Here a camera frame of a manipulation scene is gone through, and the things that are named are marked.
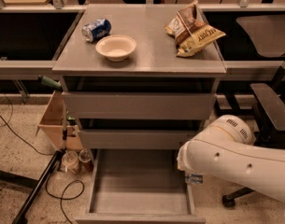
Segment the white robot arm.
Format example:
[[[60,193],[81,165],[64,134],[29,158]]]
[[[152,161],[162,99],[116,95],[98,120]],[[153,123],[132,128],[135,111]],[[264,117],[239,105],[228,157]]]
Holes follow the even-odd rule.
[[[242,119],[224,115],[178,151],[178,169],[213,175],[285,203],[285,149],[256,147]]]

